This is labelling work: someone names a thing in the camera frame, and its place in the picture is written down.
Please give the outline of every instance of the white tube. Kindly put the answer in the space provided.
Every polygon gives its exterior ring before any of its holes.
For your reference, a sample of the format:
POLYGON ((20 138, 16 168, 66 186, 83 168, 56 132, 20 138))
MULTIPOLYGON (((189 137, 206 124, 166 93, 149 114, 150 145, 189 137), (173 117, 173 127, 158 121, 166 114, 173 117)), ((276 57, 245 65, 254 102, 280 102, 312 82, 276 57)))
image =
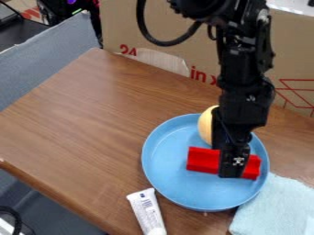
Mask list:
POLYGON ((149 188, 127 196, 145 235, 167 235, 163 224, 155 188, 149 188))

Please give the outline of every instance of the cardboard box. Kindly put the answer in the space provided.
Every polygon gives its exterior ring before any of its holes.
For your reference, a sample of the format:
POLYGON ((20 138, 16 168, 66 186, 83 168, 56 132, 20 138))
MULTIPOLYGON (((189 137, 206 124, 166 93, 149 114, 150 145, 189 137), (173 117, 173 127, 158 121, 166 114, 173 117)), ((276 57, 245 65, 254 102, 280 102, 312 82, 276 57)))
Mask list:
MULTIPOLYGON (((277 87, 276 104, 314 117, 314 7, 306 6, 306 0, 300 0, 298 7, 292 1, 270 0, 269 6, 277 57, 276 68, 266 75, 277 87)), ((106 50, 218 89, 217 44, 207 38, 206 26, 185 43, 162 48, 139 31, 137 0, 102 0, 100 14, 106 50)), ((173 12, 166 0, 147 0, 146 15, 147 27, 158 39, 175 39, 193 24, 173 12)))

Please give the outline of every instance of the tube cap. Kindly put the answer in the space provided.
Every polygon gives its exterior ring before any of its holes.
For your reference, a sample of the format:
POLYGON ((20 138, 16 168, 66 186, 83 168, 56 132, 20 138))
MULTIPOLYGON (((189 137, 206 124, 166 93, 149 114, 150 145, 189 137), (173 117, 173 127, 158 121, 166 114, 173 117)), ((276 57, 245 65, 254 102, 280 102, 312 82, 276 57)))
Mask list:
POLYGON ((165 228, 155 228, 149 232, 147 235, 167 235, 167 231, 165 228))

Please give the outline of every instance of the plate rim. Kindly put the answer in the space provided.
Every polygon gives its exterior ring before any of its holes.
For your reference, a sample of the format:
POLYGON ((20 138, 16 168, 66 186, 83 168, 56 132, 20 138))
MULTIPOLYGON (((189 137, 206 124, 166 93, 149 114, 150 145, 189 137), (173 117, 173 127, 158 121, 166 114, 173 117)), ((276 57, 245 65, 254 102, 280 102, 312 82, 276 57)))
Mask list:
MULTIPOLYGON (((149 140, 151 139, 154 133, 157 132, 157 130, 162 127, 162 126, 166 126, 171 121, 175 121, 178 118, 186 118, 186 117, 199 117, 202 115, 202 113, 193 113, 193 114, 185 114, 185 115, 181 115, 181 116, 177 116, 177 117, 173 117, 170 118, 169 120, 163 121, 155 128, 154 130, 151 131, 150 135, 147 136, 146 140, 145 140, 145 143, 143 143, 143 146, 142 146, 142 170, 143 170, 143 173, 145 173, 145 176, 146 176, 146 179, 149 180, 151 186, 158 190, 158 192, 165 196, 165 194, 161 192, 161 190, 158 189, 158 187, 155 186, 155 184, 153 183, 150 177, 149 177, 149 173, 146 172, 146 169, 145 169, 145 166, 143 166, 143 154, 145 152, 147 151, 146 149, 149 148, 147 145, 149 145, 149 140)), ((262 141, 259 139, 259 137, 257 136, 257 134, 254 132, 251 132, 251 135, 253 135, 253 139, 257 139, 257 141, 262 144, 262 141)), ((187 209, 191 209, 194 211, 199 211, 199 212, 218 212, 218 211, 225 211, 225 210, 229 210, 229 209, 233 209, 235 207, 239 207, 242 206, 245 203, 247 203, 251 199, 254 199, 254 197, 258 195, 258 193, 261 192, 266 182, 268 182, 268 178, 269 178, 269 173, 270 173, 270 159, 269 159, 269 153, 268 153, 268 150, 262 144, 262 149, 265 151, 265 159, 266 159, 266 176, 265 176, 265 180, 261 184, 261 188, 259 190, 257 190, 257 192, 247 198, 247 200, 245 200, 241 204, 238 205, 234 205, 233 207, 222 207, 219 209, 215 209, 215 208, 194 208, 194 207, 187 207, 186 205, 183 205, 182 203, 174 201, 173 199, 170 199, 167 196, 165 196, 171 202, 174 202, 175 205, 183 207, 183 208, 187 208, 187 209)))

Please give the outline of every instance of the red object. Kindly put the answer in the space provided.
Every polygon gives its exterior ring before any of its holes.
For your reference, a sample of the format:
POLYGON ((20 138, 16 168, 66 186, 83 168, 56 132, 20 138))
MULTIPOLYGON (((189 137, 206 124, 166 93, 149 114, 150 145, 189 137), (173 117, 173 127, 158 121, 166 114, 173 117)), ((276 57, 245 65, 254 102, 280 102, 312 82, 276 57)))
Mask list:
MULTIPOLYGON (((218 173, 221 150, 210 150, 197 147, 189 148, 187 169, 195 172, 218 173)), ((257 180, 261 175, 262 159, 258 155, 250 155, 247 167, 242 178, 257 180)))

